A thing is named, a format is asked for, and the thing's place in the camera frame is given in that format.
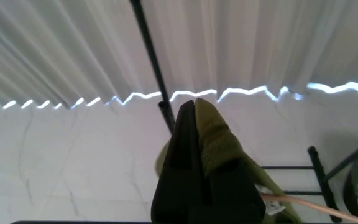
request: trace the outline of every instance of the wooden stick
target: wooden stick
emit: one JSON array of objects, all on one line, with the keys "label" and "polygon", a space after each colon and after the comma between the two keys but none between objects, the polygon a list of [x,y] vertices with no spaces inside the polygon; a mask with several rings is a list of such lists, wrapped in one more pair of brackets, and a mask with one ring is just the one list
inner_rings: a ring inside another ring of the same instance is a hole
[{"label": "wooden stick", "polygon": [[326,213],[326,214],[329,214],[329,215],[335,215],[336,217],[343,218],[343,219],[358,223],[358,217],[357,216],[350,215],[350,214],[347,214],[347,213],[344,213],[344,212],[340,212],[338,210],[328,208],[328,207],[325,207],[325,206],[322,206],[322,205],[316,205],[314,203],[308,202],[308,201],[300,199],[300,198],[287,196],[287,195],[286,196],[276,196],[276,195],[262,194],[262,199],[268,200],[268,201],[298,203],[298,204],[307,206],[309,208],[319,210],[320,212],[323,212],[323,213]]}]

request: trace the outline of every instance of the black metal rack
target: black metal rack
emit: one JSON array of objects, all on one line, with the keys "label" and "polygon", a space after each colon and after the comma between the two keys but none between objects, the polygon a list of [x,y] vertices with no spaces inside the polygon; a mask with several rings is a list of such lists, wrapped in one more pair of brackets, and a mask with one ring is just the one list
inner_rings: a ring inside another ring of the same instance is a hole
[{"label": "black metal rack", "polygon": [[[173,132],[173,127],[175,123],[175,118],[172,113],[172,107],[169,101],[167,89],[165,88],[165,84],[163,81],[162,73],[160,66],[158,64],[157,55],[154,50],[154,46],[152,43],[152,39],[149,33],[149,28],[147,27],[146,19],[144,16],[144,12],[142,9],[142,5],[140,0],[131,0],[137,22],[139,23],[139,29],[142,33],[143,40],[146,45],[147,53],[150,57],[151,64],[153,66],[153,70],[155,73],[155,78],[158,83],[158,87],[160,88],[162,100],[158,106],[161,110],[161,113],[164,117],[164,120],[168,126],[170,132]],[[347,156],[342,162],[340,162],[333,170],[325,174],[324,168],[321,165],[321,161],[318,157],[317,150],[314,146],[311,146],[308,149],[308,153],[311,159],[312,166],[263,166],[263,169],[266,170],[314,170],[317,180],[319,182],[319,186],[321,191],[314,192],[314,191],[285,191],[286,194],[289,195],[321,195],[324,197],[326,205],[330,208],[338,210],[336,205],[333,192],[328,184],[328,181],[334,177],[338,172],[343,170],[347,165],[349,165],[352,161],[358,158],[358,149],[356,149],[351,155]],[[341,222],[342,219],[331,216],[331,220],[334,223]]]}]

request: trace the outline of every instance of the white tag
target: white tag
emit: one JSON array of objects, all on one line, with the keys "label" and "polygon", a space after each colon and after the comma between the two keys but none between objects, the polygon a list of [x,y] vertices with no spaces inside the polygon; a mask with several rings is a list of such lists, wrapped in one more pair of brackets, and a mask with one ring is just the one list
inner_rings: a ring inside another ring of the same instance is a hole
[{"label": "white tag", "polygon": [[[273,192],[271,190],[269,190],[267,187],[264,186],[260,186],[260,185],[255,185],[256,189],[263,193],[263,194],[273,194]],[[279,202],[272,202],[272,201],[265,201],[264,203],[266,205],[266,214],[267,215],[274,215],[278,212],[281,212],[285,209],[285,206],[280,205]]]}]

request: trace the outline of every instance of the green fabric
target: green fabric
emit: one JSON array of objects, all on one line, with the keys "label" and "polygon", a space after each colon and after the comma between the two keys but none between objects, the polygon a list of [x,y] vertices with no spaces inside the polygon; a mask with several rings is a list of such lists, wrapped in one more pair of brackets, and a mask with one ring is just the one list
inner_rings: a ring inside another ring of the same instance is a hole
[{"label": "green fabric", "polygon": [[[203,150],[201,160],[205,176],[226,162],[243,159],[248,166],[248,175],[255,184],[266,186],[275,195],[284,195],[269,175],[242,150],[240,142],[231,133],[229,126],[211,103],[197,99],[195,107],[199,145]],[[161,173],[168,145],[169,142],[157,159],[155,169],[158,175]],[[282,202],[281,204],[286,209],[273,216],[266,214],[262,223],[302,223],[290,203]]]}]

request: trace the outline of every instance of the green towel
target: green towel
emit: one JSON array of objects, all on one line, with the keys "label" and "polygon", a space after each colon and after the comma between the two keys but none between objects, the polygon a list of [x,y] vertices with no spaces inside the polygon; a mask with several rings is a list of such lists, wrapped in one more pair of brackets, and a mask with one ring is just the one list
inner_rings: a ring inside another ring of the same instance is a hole
[{"label": "green towel", "polygon": [[[233,159],[243,159],[248,167],[248,175],[255,184],[266,186],[275,195],[284,195],[283,191],[269,175],[253,161],[243,150],[238,139],[231,133],[217,109],[208,101],[197,99],[196,126],[199,135],[199,145],[202,148],[201,160],[204,174],[207,176],[222,164]],[[160,175],[169,142],[160,153],[155,169]],[[288,202],[282,202],[286,209],[276,215],[265,215],[262,223],[302,223],[300,217]]]}]

